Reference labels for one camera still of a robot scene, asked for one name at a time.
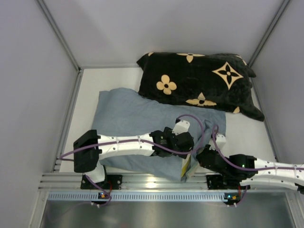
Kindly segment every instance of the folded fabric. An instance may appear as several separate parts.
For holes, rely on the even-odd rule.
[[[220,132],[226,132],[225,113],[212,109],[200,109],[189,106],[173,106],[160,104],[157,101],[142,98],[134,90],[126,88],[102,91],[95,113],[92,129],[98,134],[108,136],[134,136],[163,131],[165,127],[173,128],[176,117],[182,114],[197,116],[204,125],[204,145],[209,142],[211,129],[214,124],[219,125]],[[201,137],[201,130],[195,120],[183,118],[190,122],[189,132],[195,143]],[[183,159],[178,156],[146,157],[142,155],[117,156],[100,161],[103,165],[117,167],[130,171],[151,173],[158,177],[165,177],[175,181],[185,181],[187,173],[183,173]],[[198,165],[195,156],[191,158],[191,171]]]
[[[254,71],[237,54],[151,52],[142,56],[139,94],[163,104],[239,113],[263,121],[252,101]]]

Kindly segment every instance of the metal frame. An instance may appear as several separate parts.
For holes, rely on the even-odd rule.
[[[38,4],[39,8],[43,12],[44,16],[46,17],[49,25],[53,29],[55,35],[57,36],[60,44],[64,48],[65,52],[67,53],[70,61],[72,62],[73,66],[77,70],[77,76],[74,84],[74,89],[70,97],[70,102],[68,105],[68,109],[66,112],[65,122],[62,128],[62,133],[60,140],[58,142],[57,147],[57,156],[59,156],[65,147],[67,135],[70,127],[70,123],[72,120],[74,107],[76,104],[76,99],[78,95],[78,91],[80,88],[80,83],[83,75],[83,70],[80,68],[79,64],[77,63],[76,59],[74,58],[67,42],[65,41],[60,29],[58,28],[54,18],[52,17],[48,7],[46,6],[43,0],[35,0]],[[284,0],[274,16],[272,22],[270,23],[267,31],[265,32],[264,36],[262,37],[259,45],[257,46],[255,52],[253,53],[250,61],[249,66],[252,66],[256,58],[258,57],[259,53],[261,52],[263,46],[269,39],[270,35],[272,34],[273,30],[277,26],[280,18],[282,17],[283,13],[286,11],[288,5],[290,4],[291,0]],[[261,103],[258,99],[258,91],[254,86],[254,90],[257,95],[257,100],[259,105]],[[268,133],[269,140],[272,144],[273,150],[275,150],[275,144],[273,142],[273,137],[270,131],[269,126],[267,125],[267,121],[265,120],[266,130]],[[38,195],[36,200],[35,209],[33,211],[30,225],[31,228],[39,228],[43,216],[43,212],[46,206],[47,198],[50,192],[60,191],[60,192],[70,192],[71,194],[89,194],[98,192],[97,190],[81,190],[80,189],[80,182],[82,175],[77,173],[59,173],[61,161],[57,160],[57,156],[54,159],[53,170],[51,173],[45,173],[42,176],[40,186],[38,189]],[[202,174],[195,174],[193,179],[189,180],[187,183],[179,183],[179,182],[172,182],[168,181],[164,178],[156,178],[153,175],[145,174],[145,173],[123,173],[123,184],[121,190],[114,190],[115,192],[119,192],[121,194],[129,194],[130,192],[137,192],[137,194],[142,193],[155,193],[155,192],[163,192],[163,193],[174,193],[174,192],[185,192],[185,193],[221,193],[221,190],[214,190],[210,191],[207,188],[206,184],[206,175],[208,173]],[[284,189],[253,189],[248,191],[249,193],[259,193],[259,192],[286,192],[286,199],[290,207],[290,212],[294,219],[294,223],[296,224],[297,228],[304,227],[304,207],[297,192],[293,191],[286,191]],[[225,192],[235,192],[235,190],[226,190]]]

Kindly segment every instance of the reflective metal surface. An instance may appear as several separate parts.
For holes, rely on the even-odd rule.
[[[48,201],[51,219],[79,202]],[[76,206],[55,223],[44,213],[40,228],[292,228],[284,193],[250,193],[237,208],[203,202],[113,202]]]

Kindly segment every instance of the diamond-shaped motif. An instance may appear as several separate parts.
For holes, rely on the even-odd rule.
[[[226,62],[221,68],[213,70],[212,72],[216,73],[226,82],[228,90],[236,80],[243,78],[243,76],[235,71],[228,62]]]

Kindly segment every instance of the gray wall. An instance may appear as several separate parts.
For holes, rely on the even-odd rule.
[[[27,227],[76,72],[33,0],[0,3],[0,227]]]
[[[81,66],[146,52],[253,54],[282,0],[45,0]]]
[[[291,2],[253,69],[262,108],[284,162],[304,162],[304,1]]]

